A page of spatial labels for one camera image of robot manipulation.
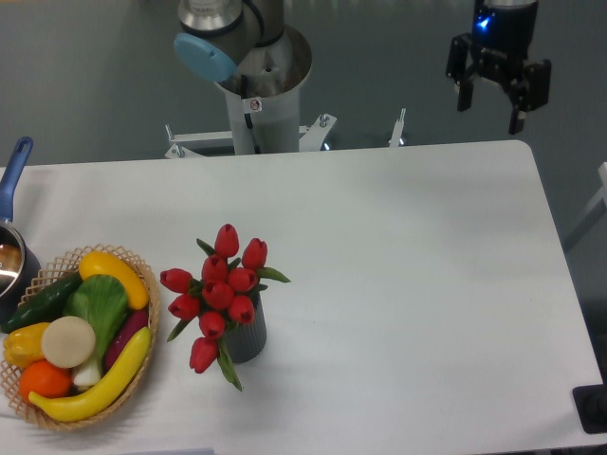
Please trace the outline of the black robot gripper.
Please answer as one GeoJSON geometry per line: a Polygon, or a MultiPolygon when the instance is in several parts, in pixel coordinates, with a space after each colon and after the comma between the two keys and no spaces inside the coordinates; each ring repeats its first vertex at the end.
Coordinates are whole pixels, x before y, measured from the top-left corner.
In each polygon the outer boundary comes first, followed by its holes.
{"type": "Polygon", "coordinates": [[[528,60],[538,8],[538,1],[474,2],[471,34],[451,39],[446,67],[457,89],[458,112],[471,107],[475,75],[496,83],[514,80],[508,91],[511,135],[523,130],[527,113],[548,103],[552,63],[528,60]]]}

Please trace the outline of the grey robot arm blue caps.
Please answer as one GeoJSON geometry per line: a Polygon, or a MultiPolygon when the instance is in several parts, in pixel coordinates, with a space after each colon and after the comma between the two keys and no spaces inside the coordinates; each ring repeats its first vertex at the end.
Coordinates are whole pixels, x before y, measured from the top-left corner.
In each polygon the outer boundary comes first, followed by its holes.
{"type": "MultiPolygon", "coordinates": [[[[470,108],[477,79],[498,84],[508,96],[512,135],[523,130],[526,113],[547,104],[551,63],[528,59],[538,8],[536,1],[475,2],[471,29],[451,39],[446,65],[458,111],[470,108]]],[[[180,61],[240,99],[283,95],[309,72],[309,46],[296,44],[281,1],[182,1],[177,16],[180,61]]]]}

